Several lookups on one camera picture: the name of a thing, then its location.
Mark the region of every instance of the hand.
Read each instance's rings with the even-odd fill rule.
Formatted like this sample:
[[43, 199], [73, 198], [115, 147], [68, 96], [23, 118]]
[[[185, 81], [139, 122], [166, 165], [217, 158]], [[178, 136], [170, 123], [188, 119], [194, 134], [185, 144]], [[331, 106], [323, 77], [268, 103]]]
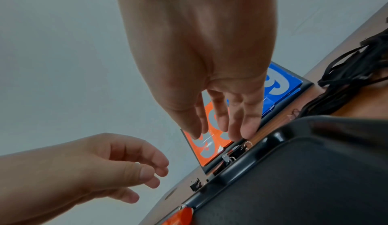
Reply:
[[231, 140], [255, 134], [275, 43], [275, 0], [118, 1], [142, 76], [183, 130], [194, 139], [208, 131], [207, 90]]
[[42, 224], [94, 198], [136, 203], [128, 187], [158, 187], [168, 164], [148, 142], [107, 133], [0, 157], [0, 225]]

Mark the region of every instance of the orange plastic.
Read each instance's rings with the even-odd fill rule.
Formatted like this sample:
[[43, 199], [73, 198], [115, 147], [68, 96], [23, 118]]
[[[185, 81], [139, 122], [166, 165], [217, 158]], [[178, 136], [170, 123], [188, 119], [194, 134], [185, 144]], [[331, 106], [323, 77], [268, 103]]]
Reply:
[[185, 207], [177, 211], [162, 225], [189, 225], [193, 219], [193, 209]]
[[212, 141], [214, 142], [214, 145], [215, 145], [215, 151], [214, 153], [212, 154], [211, 157], [209, 158], [204, 158], [201, 156], [201, 152], [203, 151], [204, 148], [207, 147], [207, 144], [206, 146], [204, 147], [197, 147], [190, 134], [187, 133], [187, 132], [184, 132], [191, 148], [193, 149], [193, 152], [195, 154], [195, 156], [197, 157], [199, 163], [201, 164], [201, 166], [206, 166], [210, 161], [212, 161], [215, 157], [217, 157], [217, 155], [219, 154], [218, 153], [218, 149], [220, 148], [220, 146], [222, 148], [225, 148], [227, 146], [229, 146], [232, 141], [231, 140], [225, 140], [223, 138], [221, 138], [221, 134], [223, 133], [221, 130], [218, 129], [217, 126], [213, 126], [210, 121], [209, 121], [209, 114], [210, 112], [213, 110], [213, 104], [210, 102], [208, 105], [205, 106], [205, 111], [206, 111], [206, 117], [207, 117], [207, 123], [209, 125], [209, 133], [210, 135], [212, 136]]

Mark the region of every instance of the wall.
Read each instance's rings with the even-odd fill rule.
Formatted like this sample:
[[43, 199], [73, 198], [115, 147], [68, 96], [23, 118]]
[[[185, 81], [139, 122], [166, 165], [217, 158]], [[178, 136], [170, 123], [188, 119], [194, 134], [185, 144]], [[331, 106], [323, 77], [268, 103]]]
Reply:
[[[273, 60], [305, 74], [387, 1], [279, 0]], [[136, 205], [95, 200], [50, 224], [138, 224], [198, 164], [136, 70], [116, 0], [0, 0], [0, 154], [100, 132], [168, 152], [170, 175]]]

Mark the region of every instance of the wooden table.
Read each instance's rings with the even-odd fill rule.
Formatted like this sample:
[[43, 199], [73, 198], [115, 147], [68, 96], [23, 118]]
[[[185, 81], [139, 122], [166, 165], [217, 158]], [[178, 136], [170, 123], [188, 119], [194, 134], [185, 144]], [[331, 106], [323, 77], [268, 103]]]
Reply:
[[[388, 28], [388, 24], [385, 23], [387, 17], [388, 4], [381, 8], [304, 77], [316, 83], [321, 78], [323, 71], [330, 62], [345, 52], [359, 47], [360, 41]], [[381, 77], [383, 76], [388, 76], [388, 70], [382, 71]], [[306, 103], [316, 98], [323, 91], [324, 90], [317, 85], [310, 87], [263, 126], [250, 141], [253, 144], [256, 144], [273, 130], [293, 120], [294, 117], [292, 112], [294, 109], [300, 110]], [[388, 119], [388, 81], [362, 88], [354, 99], [332, 115], [352, 118]], [[148, 213], [140, 225], [154, 225], [179, 204], [187, 200], [193, 194], [193, 191], [190, 189], [190, 182], [197, 178], [199, 178], [202, 183], [206, 183], [207, 176], [200, 166], [167, 192]]]

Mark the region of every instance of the orange card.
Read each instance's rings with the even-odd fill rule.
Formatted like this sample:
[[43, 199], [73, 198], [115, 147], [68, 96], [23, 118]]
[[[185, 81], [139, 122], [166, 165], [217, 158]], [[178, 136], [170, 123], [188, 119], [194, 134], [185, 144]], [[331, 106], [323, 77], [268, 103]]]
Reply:
[[213, 104], [211, 102], [205, 106], [205, 111], [207, 123], [209, 125], [208, 133], [202, 134], [197, 140], [193, 140], [189, 133], [184, 132], [201, 166], [206, 166], [210, 161], [217, 157], [225, 147], [232, 143], [228, 138], [228, 133], [222, 132], [218, 128]]

